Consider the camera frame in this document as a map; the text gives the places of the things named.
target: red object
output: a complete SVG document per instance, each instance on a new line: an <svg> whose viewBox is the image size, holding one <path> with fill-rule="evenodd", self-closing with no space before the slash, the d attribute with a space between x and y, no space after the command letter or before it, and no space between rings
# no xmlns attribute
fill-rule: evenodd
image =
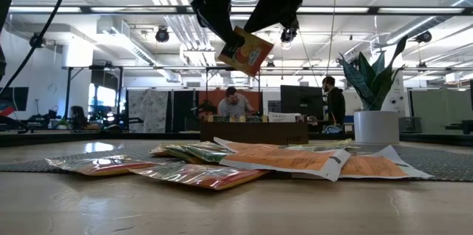
<svg viewBox="0 0 473 235"><path fill-rule="evenodd" d="M8 106L6 109L0 110L0 116L5 116L7 117L8 115L14 113L15 108L12 106Z"/></svg>

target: office desk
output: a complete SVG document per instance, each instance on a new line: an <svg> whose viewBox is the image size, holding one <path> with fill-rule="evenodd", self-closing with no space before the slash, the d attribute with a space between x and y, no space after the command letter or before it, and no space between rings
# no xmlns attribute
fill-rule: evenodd
<svg viewBox="0 0 473 235"><path fill-rule="evenodd" d="M0 163L150 143L1 148ZM472 194L472 183L429 181L263 179L214 192L136 175L0 173L0 234L470 234Z"/></svg>

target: ceiling light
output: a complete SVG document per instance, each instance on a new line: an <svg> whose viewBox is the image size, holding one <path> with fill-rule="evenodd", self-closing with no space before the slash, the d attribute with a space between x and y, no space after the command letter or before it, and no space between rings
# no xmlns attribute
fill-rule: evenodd
<svg viewBox="0 0 473 235"><path fill-rule="evenodd" d="M302 70L304 67L261 67L261 70Z"/></svg>
<svg viewBox="0 0 473 235"><path fill-rule="evenodd" d="M293 43L290 42L290 41L284 41L284 42L281 42L281 48L283 50L290 50L290 48L293 46Z"/></svg>
<svg viewBox="0 0 473 235"><path fill-rule="evenodd" d="M146 69L154 69L153 67L124 67L123 69L128 70L146 70Z"/></svg>
<svg viewBox="0 0 473 235"><path fill-rule="evenodd" d="M249 15L230 16L230 20L233 21L247 21L249 18Z"/></svg>
<svg viewBox="0 0 473 235"><path fill-rule="evenodd" d="M421 8L414 8L414 7L399 7L399 8L389 8L389 7L382 7L379 9L379 13L462 13L465 9L464 8L456 8L456 7L421 7Z"/></svg>
<svg viewBox="0 0 473 235"><path fill-rule="evenodd" d="M187 69L187 70L205 70L205 67L173 67L173 66L158 66L155 67L155 69L175 69L175 70L181 70L181 69Z"/></svg>
<svg viewBox="0 0 473 235"><path fill-rule="evenodd" d="M134 14L152 14L152 13L177 13L176 7L91 7L94 13L134 13Z"/></svg>
<svg viewBox="0 0 473 235"><path fill-rule="evenodd" d="M54 7L23 7L12 6L9 11L11 13L51 13ZM80 13L79 7L60 7L58 13Z"/></svg>
<svg viewBox="0 0 473 235"><path fill-rule="evenodd" d="M297 13L367 13L368 7L300 7Z"/></svg>
<svg viewBox="0 0 473 235"><path fill-rule="evenodd" d="M254 11L254 7L235 7L231 8L232 13L252 13Z"/></svg>

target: camera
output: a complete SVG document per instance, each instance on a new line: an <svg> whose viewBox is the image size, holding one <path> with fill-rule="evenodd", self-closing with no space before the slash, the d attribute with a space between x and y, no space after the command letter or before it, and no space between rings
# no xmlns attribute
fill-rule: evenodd
<svg viewBox="0 0 473 235"><path fill-rule="evenodd" d="M159 27L155 38L160 43L167 42L169 40L168 27Z"/></svg>

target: computer monitor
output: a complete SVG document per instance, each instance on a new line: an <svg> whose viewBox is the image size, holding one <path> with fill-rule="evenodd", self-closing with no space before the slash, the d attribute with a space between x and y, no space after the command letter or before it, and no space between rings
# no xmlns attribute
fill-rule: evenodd
<svg viewBox="0 0 473 235"><path fill-rule="evenodd" d="M322 88L308 86L281 86L282 113L300 113L324 119Z"/></svg>

